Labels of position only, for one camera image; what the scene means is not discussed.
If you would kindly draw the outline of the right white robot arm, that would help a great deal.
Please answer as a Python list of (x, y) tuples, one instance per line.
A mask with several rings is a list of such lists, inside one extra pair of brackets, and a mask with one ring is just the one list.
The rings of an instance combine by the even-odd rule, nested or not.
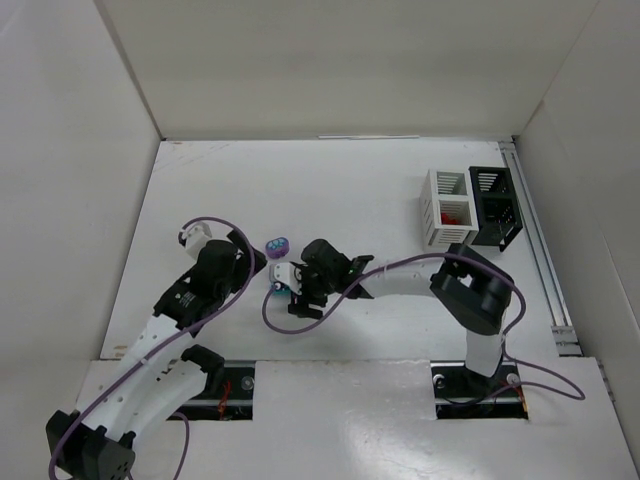
[(349, 258), (317, 239), (299, 263), (275, 268), (275, 283), (290, 292), (288, 312), (321, 320), (328, 297), (376, 299), (421, 296), (438, 300), (466, 330), (467, 370), (490, 378), (502, 360), (502, 324), (511, 302), (511, 276), (464, 244), (382, 263), (372, 255)]

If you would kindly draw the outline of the teal two-by-three lego brick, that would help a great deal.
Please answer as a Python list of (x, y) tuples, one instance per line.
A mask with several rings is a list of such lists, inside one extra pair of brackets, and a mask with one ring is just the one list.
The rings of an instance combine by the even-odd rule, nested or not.
[(290, 289), (287, 286), (275, 286), (273, 294), (276, 296), (288, 296)]

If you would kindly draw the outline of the red flower lego piece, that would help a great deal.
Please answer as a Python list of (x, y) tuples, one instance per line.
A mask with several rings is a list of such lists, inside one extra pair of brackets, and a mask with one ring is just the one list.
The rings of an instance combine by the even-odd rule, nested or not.
[(443, 225), (463, 225), (464, 221), (457, 216), (451, 216), (446, 212), (441, 213), (441, 223)]

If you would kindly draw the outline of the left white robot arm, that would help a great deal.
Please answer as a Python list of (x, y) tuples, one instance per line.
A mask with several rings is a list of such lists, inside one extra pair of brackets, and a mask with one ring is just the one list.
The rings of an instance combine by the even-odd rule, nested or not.
[(141, 440), (220, 382), (223, 357), (195, 338), (241, 297), (266, 258), (238, 229), (213, 238), (211, 221), (196, 218), (179, 232), (194, 263), (160, 296), (114, 377), (92, 402), (48, 420), (50, 478), (58, 472), (73, 479), (130, 478)]

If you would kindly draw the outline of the purple round lego piece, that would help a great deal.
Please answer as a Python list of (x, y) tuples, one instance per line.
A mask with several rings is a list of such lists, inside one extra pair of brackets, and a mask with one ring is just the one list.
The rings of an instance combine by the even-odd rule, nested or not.
[(286, 237), (269, 240), (265, 245), (265, 254), (269, 259), (277, 260), (285, 257), (290, 251), (290, 242)]

